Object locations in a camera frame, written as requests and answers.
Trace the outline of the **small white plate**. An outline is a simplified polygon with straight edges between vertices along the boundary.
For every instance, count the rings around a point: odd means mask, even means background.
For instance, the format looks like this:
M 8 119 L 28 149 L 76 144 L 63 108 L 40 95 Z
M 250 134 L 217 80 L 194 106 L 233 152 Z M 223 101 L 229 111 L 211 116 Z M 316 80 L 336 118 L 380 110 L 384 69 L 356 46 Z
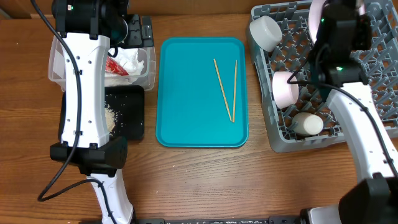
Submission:
M 288 84 L 288 79 L 292 76 L 291 72 L 275 72 L 272 79 L 272 93 L 276 106 L 284 109 L 296 104 L 299 98 L 299 86 Z

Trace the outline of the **grey metal bowl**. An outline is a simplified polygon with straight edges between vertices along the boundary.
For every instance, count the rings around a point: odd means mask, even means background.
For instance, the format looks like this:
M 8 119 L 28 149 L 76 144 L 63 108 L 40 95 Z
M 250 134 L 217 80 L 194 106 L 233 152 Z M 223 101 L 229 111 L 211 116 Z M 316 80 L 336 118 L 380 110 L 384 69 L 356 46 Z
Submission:
M 261 49 L 271 52 L 282 40 L 282 31 L 273 18 L 262 16 L 249 24 L 252 38 Z

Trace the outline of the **large white plate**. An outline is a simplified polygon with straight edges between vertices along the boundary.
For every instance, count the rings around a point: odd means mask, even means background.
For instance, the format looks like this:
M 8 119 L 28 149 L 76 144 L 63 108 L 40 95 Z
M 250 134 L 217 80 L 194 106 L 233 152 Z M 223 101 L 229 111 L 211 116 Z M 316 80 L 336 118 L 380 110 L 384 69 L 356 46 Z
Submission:
M 308 32 L 310 34 L 310 38 L 313 44 L 315 44 L 315 42 L 317 41 L 317 32 L 321 21 L 322 10 L 327 4 L 333 2 L 338 2 L 341 4 L 355 3 L 354 8 L 359 12 L 359 14 L 363 15 L 365 13 L 364 0 L 354 0 L 354 1 L 313 0 L 310 5 L 310 10 L 308 15 Z

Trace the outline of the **white paper cup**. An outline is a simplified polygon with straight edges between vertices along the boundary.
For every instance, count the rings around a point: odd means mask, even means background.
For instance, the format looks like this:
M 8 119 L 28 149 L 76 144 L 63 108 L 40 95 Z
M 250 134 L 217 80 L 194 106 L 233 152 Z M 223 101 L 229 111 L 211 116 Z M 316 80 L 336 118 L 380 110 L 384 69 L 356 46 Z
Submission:
M 292 124 L 296 124 L 293 131 L 301 135 L 317 135 L 323 129 L 321 117 L 306 112 L 296 114 L 292 119 Z

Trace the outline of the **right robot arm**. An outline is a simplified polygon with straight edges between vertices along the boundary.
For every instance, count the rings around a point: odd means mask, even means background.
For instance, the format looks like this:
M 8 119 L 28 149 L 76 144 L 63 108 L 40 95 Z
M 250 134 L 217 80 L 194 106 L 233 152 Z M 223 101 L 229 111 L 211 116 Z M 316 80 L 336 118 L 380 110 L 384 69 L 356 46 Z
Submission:
M 307 223 L 397 223 L 397 149 L 376 111 L 354 50 L 371 46 L 362 1 L 314 1 L 308 55 L 311 83 L 334 114 L 354 159 L 358 183 L 337 205 L 309 208 Z

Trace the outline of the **white napkin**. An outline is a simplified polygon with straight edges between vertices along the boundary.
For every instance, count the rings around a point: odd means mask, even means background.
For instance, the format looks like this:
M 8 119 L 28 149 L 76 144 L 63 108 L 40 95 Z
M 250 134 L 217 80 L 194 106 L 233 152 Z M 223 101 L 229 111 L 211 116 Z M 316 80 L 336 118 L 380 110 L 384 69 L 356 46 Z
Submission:
M 141 75 L 141 72 L 144 68 L 144 61 L 139 61 L 138 53 L 138 49 L 118 48 L 117 56 L 111 58 L 120 64 L 129 75 L 120 76 L 105 72 L 105 86 L 131 85 L 133 82 L 135 82 Z

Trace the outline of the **red snack wrapper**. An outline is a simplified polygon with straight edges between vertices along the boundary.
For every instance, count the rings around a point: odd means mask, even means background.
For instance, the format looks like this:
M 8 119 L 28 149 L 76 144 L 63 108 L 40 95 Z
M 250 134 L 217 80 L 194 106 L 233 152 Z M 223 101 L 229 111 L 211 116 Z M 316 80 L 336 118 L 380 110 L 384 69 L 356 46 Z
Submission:
M 129 75 L 128 72 L 111 57 L 106 59 L 105 72 L 120 76 Z

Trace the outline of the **rice pile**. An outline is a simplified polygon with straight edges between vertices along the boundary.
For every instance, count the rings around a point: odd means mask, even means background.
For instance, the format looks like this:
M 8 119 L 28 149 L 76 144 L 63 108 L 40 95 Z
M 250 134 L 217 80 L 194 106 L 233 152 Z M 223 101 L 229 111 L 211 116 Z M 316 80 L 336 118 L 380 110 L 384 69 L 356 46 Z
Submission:
M 105 118 L 111 136 L 141 140 L 144 137 L 144 98 L 138 94 L 106 95 Z

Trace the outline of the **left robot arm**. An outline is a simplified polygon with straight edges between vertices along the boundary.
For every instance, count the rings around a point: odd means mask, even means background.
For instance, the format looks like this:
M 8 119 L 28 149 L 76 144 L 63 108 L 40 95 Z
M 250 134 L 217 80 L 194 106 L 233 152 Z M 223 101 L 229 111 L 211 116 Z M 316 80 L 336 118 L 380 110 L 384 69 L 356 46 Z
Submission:
M 96 193 L 103 223 L 134 223 L 136 214 L 127 197 L 122 169 L 127 140 L 112 137 L 105 117 L 105 68 L 110 48 L 153 46 L 141 31 L 139 16 L 128 14 L 127 1 L 69 1 L 52 4 L 65 61 L 65 100 L 60 140 L 50 156 L 76 166 Z

